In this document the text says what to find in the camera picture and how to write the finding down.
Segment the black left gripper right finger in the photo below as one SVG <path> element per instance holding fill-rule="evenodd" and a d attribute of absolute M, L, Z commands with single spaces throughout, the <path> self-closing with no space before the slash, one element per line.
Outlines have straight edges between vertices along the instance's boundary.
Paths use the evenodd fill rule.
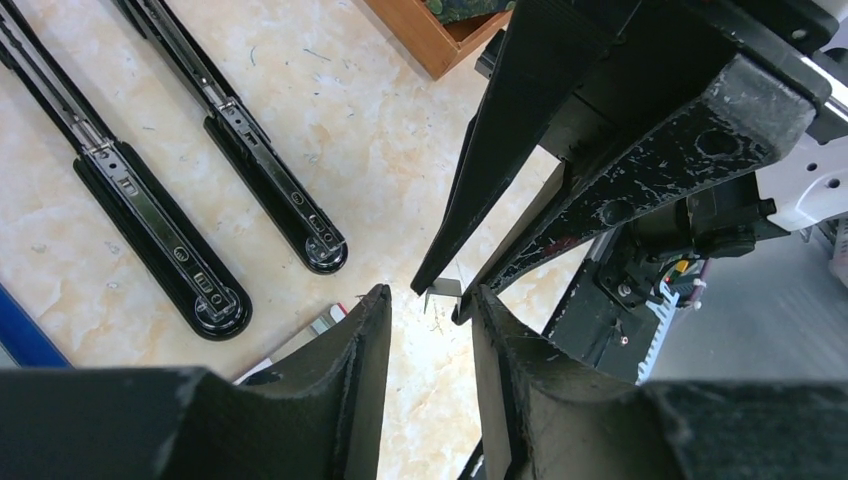
<path fill-rule="evenodd" d="M 847 386 L 659 381 L 572 358 L 487 287 L 471 293 L 489 479 L 843 479 Z"/>

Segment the blue stapler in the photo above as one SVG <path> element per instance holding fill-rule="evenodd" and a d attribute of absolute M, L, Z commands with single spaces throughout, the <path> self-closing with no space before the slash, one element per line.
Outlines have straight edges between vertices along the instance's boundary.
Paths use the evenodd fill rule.
<path fill-rule="evenodd" d="M 72 366 L 4 286 L 1 286 L 1 346 L 21 367 Z"/>

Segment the small metal staple strip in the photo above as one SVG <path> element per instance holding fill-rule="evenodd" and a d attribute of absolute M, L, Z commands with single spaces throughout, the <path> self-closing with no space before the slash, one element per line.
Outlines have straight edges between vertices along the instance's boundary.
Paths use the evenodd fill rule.
<path fill-rule="evenodd" d="M 423 312 L 427 313 L 430 298 L 433 296 L 449 297 L 455 300 L 455 306 L 461 306 L 461 298 L 463 290 L 461 282 L 458 279 L 451 278 L 436 278 L 433 283 L 425 289 L 424 292 L 424 308 Z"/>

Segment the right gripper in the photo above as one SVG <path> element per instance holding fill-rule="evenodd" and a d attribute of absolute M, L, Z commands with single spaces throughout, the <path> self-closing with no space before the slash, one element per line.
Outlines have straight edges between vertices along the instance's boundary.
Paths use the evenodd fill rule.
<path fill-rule="evenodd" d="M 804 58 L 847 80 L 838 27 L 820 1 L 519 2 L 484 52 L 489 83 L 412 290 L 436 280 L 538 145 L 562 175 L 476 274 L 494 291 L 778 162 L 819 111 Z"/>

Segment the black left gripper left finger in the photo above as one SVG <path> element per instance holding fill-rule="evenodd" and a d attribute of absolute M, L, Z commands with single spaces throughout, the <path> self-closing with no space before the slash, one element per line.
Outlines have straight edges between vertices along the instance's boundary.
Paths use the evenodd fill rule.
<path fill-rule="evenodd" d="M 392 295 L 234 384 L 203 367 L 1 374 L 5 479 L 372 479 Z"/>

